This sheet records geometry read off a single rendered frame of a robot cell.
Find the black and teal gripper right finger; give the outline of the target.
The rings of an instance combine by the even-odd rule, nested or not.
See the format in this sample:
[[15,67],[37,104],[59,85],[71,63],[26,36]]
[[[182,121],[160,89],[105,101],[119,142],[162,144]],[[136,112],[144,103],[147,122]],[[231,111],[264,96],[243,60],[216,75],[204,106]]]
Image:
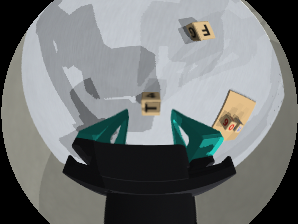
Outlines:
[[[189,137],[187,146],[179,126]],[[189,163],[193,159],[213,156],[224,141],[220,131],[189,118],[175,109],[171,111],[171,127],[174,144],[186,147]]]

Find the tan flat mat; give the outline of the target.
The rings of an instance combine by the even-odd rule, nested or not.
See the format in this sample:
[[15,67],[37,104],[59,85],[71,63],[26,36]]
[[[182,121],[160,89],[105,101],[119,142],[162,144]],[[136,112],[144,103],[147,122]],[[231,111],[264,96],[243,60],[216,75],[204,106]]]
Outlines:
[[229,116],[232,116],[233,118],[240,119],[243,125],[245,125],[255,105],[256,102],[254,102],[253,100],[229,90],[226,100],[222,106],[222,109],[218,117],[216,118],[212,128],[221,132],[224,141],[235,140],[235,138],[238,136],[240,132],[236,133],[233,130],[231,132],[225,131],[221,125],[221,121],[227,114]]

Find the tan letter block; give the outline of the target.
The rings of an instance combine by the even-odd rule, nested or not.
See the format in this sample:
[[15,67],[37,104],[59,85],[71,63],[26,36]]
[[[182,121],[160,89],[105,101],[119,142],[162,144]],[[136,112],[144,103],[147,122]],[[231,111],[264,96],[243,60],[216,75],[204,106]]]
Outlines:
[[236,126],[236,121],[232,116],[225,115],[224,119],[221,121],[221,125],[223,126],[225,131],[231,132],[233,128]]
[[161,98],[159,92],[142,92],[142,115],[160,115]]
[[193,41],[214,39],[215,35],[208,21],[192,22],[186,28]]
[[243,123],[240,121],[240,119],[238,118],[234,118],[234,120],[236,121],[236,126],[234,127],[233,131],[236,132],[236,133],[239,133],[240,130],[243,128]]

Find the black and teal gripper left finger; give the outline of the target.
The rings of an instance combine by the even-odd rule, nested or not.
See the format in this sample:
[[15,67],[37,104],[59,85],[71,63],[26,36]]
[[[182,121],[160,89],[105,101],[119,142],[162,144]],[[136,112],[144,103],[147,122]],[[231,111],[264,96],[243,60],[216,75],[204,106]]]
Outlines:
[[83,130],[80,130],[76,138],[95,140],[96,142],[111,143],[111,136],[120,127],[118,136],[114,144],[125,144],[128,130],[128,122],[128,109],[125,109],[110,118],[100,121]]

